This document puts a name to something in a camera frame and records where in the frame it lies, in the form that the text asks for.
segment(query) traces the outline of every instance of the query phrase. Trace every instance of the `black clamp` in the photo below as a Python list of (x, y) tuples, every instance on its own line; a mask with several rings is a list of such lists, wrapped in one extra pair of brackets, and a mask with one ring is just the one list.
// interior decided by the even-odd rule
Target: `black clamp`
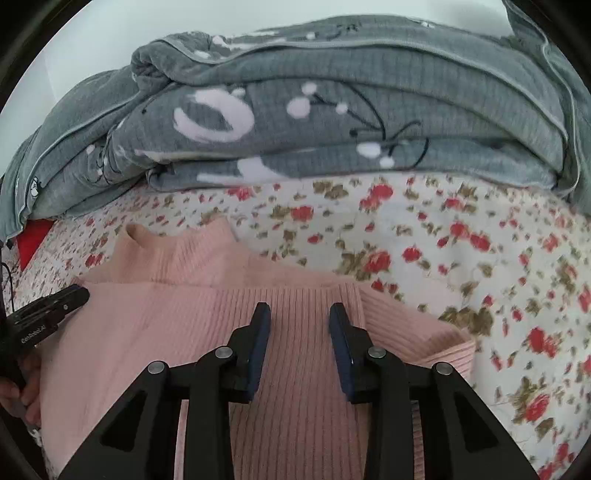
[(0, 377), (9, 378), (23, 389), (26, 382), (17, 359), (56, 332), (62, 320), (89, 298), (87, 289), (72, 285), (35, 300), (8, 317), (0, 312)]
[(227, 346), (196, 363), (151, 362), (78, 448), (60, 480), (172, 480), (181, 402), (189, 400), (184, 478), (233, 480), (228, 402), (254, 398), (271, 328), (256, 306), (251, 323)]
[(352, 326), (342, 303), (330, 309), (329, 329), (347, 399), (372, 404), (365, 480), (413, 480), (412, 401), (420, 408), (426, 480), (538, 479), (509, 433), (450, 364), (405, 364)]

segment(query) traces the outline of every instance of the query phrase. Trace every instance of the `floral bedsheet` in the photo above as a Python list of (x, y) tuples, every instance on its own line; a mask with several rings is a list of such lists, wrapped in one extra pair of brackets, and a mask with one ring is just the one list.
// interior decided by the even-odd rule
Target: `floral bedsheet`
[(334, 271), (467, 329), (473, 387), (543, 480), (591, 418), (591, 222), (546, 192), (446, 174), (154, 193), (62, 220), (17, 279), (18, 306), (109, 258), (129, 222), (163, 235), (225, 215), (261, 255)]

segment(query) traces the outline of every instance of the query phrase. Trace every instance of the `red pillow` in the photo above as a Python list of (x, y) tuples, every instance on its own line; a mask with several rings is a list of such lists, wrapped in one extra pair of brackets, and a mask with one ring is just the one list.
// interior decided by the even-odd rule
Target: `red pillow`
[(53, 223), (53, 220), (29, 220), (23, 232), (17, 236), (21, 271), (25, 270)]

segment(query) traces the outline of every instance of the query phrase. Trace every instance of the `cable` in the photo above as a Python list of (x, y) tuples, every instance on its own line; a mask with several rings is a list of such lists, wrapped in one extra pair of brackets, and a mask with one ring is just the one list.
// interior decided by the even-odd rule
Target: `cable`
[(14, 286), (12, 284), (12, 272), (6, 263), (2, 262), (2, 266), (6, 268), (6, 271), (8, 272), (8, 281), (10, 282), (10, 305), (12, 306), (12, 312), (14, 313), (16, 310), (14, 309)]

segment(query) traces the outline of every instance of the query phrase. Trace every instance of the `white wall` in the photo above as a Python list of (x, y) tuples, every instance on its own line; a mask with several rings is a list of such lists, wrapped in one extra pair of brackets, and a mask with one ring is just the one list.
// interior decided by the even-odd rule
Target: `white wall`
[(16, 150), (79, 81), (129, 62), (169, 33), (240, 34), (332, 15), (398, 14), (490, 35), (511, 32), (501, 0), (93, 0), (46, 45), (0, 115), (0, 174)]
[(0, 112), (0, 176), (23, 140), (43, 123), (55, 104), (45, 55), (41, 53), (21, 77)]

